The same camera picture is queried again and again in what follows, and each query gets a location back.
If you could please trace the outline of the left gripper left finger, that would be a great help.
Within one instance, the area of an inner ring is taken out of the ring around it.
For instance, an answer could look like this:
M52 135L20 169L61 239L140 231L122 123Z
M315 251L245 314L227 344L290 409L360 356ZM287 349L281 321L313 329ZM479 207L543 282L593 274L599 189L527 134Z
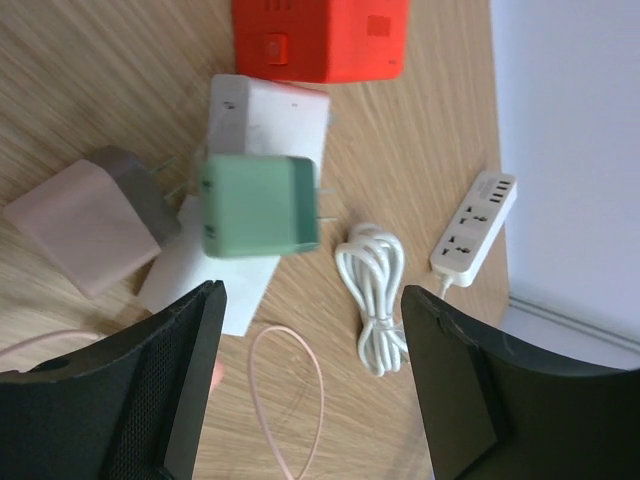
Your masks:
M206 281L85 348L2 373L2 478L192 478L226 303Z

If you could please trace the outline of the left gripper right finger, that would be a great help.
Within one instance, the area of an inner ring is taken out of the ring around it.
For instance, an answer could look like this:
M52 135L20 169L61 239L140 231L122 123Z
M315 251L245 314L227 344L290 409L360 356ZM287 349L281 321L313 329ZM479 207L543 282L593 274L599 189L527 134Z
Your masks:
M401 310L438 479L635 479L639 374L559 355L405 288Z

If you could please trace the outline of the tall white charger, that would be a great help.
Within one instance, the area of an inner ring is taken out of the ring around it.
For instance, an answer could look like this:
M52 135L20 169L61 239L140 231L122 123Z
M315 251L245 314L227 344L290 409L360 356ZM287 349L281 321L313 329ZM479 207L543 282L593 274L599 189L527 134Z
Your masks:
M227 306L222 333L243 337L276 271L280 258L217 259L202 247L199 198L185 197L178 213L182 232L156 257L138 293L139 303L155 314L205 281L222 281Z

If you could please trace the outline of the white power strip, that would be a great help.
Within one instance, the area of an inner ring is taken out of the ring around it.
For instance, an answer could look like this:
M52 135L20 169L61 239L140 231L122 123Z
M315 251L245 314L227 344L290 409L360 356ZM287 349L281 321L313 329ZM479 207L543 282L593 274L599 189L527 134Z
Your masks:
M477 175L430 256L444 288L473 283L516 198L514 176L493 171Z

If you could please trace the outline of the pink small charger plug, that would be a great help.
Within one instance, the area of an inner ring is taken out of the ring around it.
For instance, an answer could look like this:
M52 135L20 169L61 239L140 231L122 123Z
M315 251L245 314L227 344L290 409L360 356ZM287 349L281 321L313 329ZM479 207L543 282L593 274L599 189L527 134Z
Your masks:
M182 231L152 172L114 145L9 203L4 216L87 298L153 260Z

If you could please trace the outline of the green dual usb charger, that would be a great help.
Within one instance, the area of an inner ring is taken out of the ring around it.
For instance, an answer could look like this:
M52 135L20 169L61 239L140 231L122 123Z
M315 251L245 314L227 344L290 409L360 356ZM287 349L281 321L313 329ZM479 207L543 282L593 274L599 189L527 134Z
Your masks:
M318 249L316 182L307 157L211 155L199 169L204 252L231 259Z

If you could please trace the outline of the white honor charger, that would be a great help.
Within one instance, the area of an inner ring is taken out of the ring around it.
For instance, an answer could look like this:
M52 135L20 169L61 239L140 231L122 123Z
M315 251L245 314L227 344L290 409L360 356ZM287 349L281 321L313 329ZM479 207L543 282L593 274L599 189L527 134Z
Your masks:
M323 91L217 74L211 80L201 158L212 154L306 157L320 176L330 123L330 97Z

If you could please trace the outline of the red cube socket adapter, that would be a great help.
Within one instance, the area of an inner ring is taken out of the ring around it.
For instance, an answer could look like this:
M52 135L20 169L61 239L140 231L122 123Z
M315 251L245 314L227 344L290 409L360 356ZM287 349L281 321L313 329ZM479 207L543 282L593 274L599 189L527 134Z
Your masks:
M315 84L389 80L404 69L408 0L235 0L236 70Z

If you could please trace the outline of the pink charger with cable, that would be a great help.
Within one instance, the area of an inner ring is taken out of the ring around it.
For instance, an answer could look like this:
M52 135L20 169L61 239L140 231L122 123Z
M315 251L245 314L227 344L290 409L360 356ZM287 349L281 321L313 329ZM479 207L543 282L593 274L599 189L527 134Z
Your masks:
M225 375L225 365L221 361L217 361L214 365L209 392L216 389L222 382Z

